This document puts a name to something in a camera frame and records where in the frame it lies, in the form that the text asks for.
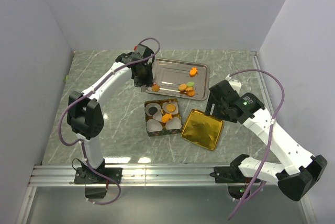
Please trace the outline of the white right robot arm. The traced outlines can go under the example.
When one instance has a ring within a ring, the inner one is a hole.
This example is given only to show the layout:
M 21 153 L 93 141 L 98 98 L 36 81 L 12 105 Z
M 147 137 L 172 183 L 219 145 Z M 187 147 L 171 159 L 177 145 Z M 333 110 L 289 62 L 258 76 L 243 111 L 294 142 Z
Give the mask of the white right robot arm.
M 239 96 L 223 80 L 209 89 L 206 116 L 240 123 L 252 131 L 278 158 L 278 163 L 265 162 L 257 181 L 276 184 L 293 201 L 301 198 L 320 180 L 328 162 L 300 146 L 272 118 L 264 104 L 252 93 Z

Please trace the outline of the orange flower swirl cookie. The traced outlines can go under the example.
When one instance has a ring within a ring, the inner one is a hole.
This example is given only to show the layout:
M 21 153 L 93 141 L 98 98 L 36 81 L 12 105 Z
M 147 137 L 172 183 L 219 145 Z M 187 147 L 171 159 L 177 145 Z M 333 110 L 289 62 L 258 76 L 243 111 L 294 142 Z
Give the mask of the orange flower swirl cookie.
M 158 91 L 160 90 L 160 86 L 159 86 L 159 85 L 153 85 L 153 86 L 152 86 L 152 90 L 153 90 L 154 92 L 158 92 Z

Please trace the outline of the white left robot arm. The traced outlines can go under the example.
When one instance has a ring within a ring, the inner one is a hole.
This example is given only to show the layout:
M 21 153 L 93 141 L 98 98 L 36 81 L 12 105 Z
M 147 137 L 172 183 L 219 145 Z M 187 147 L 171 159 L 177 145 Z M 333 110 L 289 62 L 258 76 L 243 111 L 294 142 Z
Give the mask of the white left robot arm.
M 111 68 L 91 87 L 82 92 L 72 92 L 66 121 L 81 143 L 84 164 L 89 167 L 86 176 L 93 183 L 105 177 L 104 158 L 98 135 L 104 127 L 102 106 L 113 93 L 127 81 L 133 80 L 135 87 L 152 86 L 152 63 L 155 52 L 138 44 L 135 50 L 119 55 Z

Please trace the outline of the black sandwich cookie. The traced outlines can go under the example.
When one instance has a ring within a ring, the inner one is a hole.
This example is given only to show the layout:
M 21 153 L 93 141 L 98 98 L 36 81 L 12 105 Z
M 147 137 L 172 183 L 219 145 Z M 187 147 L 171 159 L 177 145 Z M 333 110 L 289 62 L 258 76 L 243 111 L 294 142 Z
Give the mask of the black sandwich cookie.
M 151 116 L 153 116 L 155 113 L 157 113 L 158 112 L 158 109 L 156 108 L 156 107 L 150 107 L 149 109 L 148 109 L 148 113 L 149 113 L 149 115 L 151 115 Z

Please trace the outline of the gold tin lid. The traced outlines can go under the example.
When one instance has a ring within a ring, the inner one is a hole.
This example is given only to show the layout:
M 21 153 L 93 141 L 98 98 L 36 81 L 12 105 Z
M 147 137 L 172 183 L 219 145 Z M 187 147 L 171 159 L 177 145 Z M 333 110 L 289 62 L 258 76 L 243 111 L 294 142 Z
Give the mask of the gold tin lid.
M 224 121 L 203 111 L 192 109 L 181 132 L 181 138 L 207 150 L 215 150 Z

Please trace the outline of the green christmas cookie tin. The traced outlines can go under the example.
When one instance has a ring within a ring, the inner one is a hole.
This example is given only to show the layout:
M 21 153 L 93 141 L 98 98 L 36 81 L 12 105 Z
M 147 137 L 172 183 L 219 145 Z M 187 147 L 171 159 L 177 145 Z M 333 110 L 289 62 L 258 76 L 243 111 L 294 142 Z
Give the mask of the green christmas cookie tin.
M 157 103 L 157 104 L 159 104 L 159 105 L 161 106 L 161 110 L 160 110 L 160 111 L 162 112 L 163 115 L 165 115 L 166 112 L 162 109 L 162 104 L 163 104 L 164 102 L 170 102 L 170 101 L 175 101 L 175 102 L 178 103 L 178 100 L 175 99 L 175 98 L 174 98 L 174 99 L 163 99 L 163 100 L 152 100 L 152 101 L 147 101 L 147 102 L 145 102 L 145 104 L 144 104 L 144 112 L 145 112 L 145 106 L 146 106 L 146 104 L 148 104 L 148 103 Z M 172 115 L 172 118 L 173 118 L 173 117 L 178 117 L 178 118 L 181 120 L 180 107 L 179 107 L 179 105 L 178 105 L 178 114 L 176 114 L 176 115 Z M 149 119 L 152 119 L 152 117 L 149 117 L 149 116 L 146 114 L 146 112 L 145 112 L 145 122 L 147 123 L 147 121 L 148 121 Z M 163 130 L 161 130 L 161 131 L 157 131 L 157 132 L 147 132 L 147 134 L 148 134 L 149 137 L 178 134 L 178 133 L 181 133 L 181 131 L 182 131 L 182 127 L 181 127 L 181 129 L 166 130 L 166 128 L 165 128 L 165 124 L 164 124 L 163 122 L 160 122 L 160 123 L 161 123 L 162 126 L 163 126 Z

